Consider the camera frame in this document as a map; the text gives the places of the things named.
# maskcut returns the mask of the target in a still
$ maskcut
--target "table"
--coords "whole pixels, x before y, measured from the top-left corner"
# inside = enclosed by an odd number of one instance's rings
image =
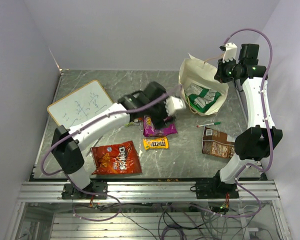
[[[157,81],[167,90],[172,89],[178,84],[178,74],[178,71],[66,69],[62,70],[54,101],[61,99],[92,80],[99,80],[110,98],[115,102],[125,94],[140,89],[143,90],[151,81]],[[144,138],[142,125],[114,129],[105,134],[98,145],[119,144],[132,140],[139,154],[142,174],[92,175],[91,178],[180,179],[213,177],[218,170],[227,164],[229,159],[202,154],[203,128],[197,128],[196,125],[221,122],[220,125],[212,126],[212,128],[237,136],[247,129],[247,121],[241,106],[238,94],[233,84],[230,83],[226,102],[217,114],[203,117],[191,113],[189,109],[178,113],[175,122],[178,134],[168,136],[169,149],[150,149],[146,151],[142,144]],[[63,173],[58,173],[52,177],[45,176],[39,168],[44,153],[51,146],[56,127],[57,124],[49,117],[33,170],[35,179],[65,177]],[[85,158],[84,167],[88,173],[92,173],[96,167],[92,155],[86,157],[88,150],[87,148],[82,153]],[[53,172],[59,168],[58,162],[50,154],[45,163],[46,171]],[[255,169],[248,169],[242,176],[259,177],[260,174]]]

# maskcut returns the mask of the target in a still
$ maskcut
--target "red chip bag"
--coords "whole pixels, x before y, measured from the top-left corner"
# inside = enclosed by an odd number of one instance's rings
[[[142,173],[139,157],[132,141],[92,147],[91,152],[96,167],[93,175]]]

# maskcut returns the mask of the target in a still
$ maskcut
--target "purple wrapper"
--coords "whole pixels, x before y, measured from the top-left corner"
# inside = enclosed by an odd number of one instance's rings
[[[171,123],[168,127],[156,130],[149,116],[145,116],[143,119],[143,135],[145,137],[165,137],[170,134],[177,133],[178,132],[174,123]]]

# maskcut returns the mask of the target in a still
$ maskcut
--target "green snack bag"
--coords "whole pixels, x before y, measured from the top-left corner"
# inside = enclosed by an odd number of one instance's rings
[[[198,86],[193,82],[184,91],[189,105],[200,113],[205,113],[221,96],[221,93],[212,89]]]

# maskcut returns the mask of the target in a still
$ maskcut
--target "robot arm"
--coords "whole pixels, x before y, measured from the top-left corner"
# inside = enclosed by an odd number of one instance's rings
[[[247,130],[236,138],[234,144],[235,154],[219,173],[222,183],[234,184],[237,175],[247,169],[246,167],[240,172],[243,166],[247,163],[254,164],[256,161],[260,161],[270,154],[269,136],[264,121],[264,112],[261,102],[262,91],[273,148],[275,148],[282,139],[283,132],[275,128],[275,123],[270,114],[267,81],[265,81],[263,89],[261,89],[262,78],[265,74],[266,67],[258,65],[257,57],[259,45],[242,44],[238,63],[236,63],[235,60],[237,46],[234,43],[227,43],[220,48],[225,51],[225,54],[223,58],[218,61],[218,70],[214,79],[221,83],[239,79],[245,93],[248,109]]]
[[[140,90],[123,96],[106,111],[84,123],[72,126],[70,129],[66,129],[63,125],[57,127],[54,131],[52,145],[64,137],[79,131],[84,126],[89,126],[52,150],[52,154],[64,173],[68,175],[77,187],[89,190],[92,182],[89,178],[90,175],[84,168],[85,160],[82,156],[82,151],[108,131],[124,126],[144,115],[151,117],[156,129],[161,129],[172,122],[176,111],[186,108],[185,103],[180,98],[170,96],[149,108],[138,110],[165,93],[165,88],[159,83],[150,82],[144,91]]]

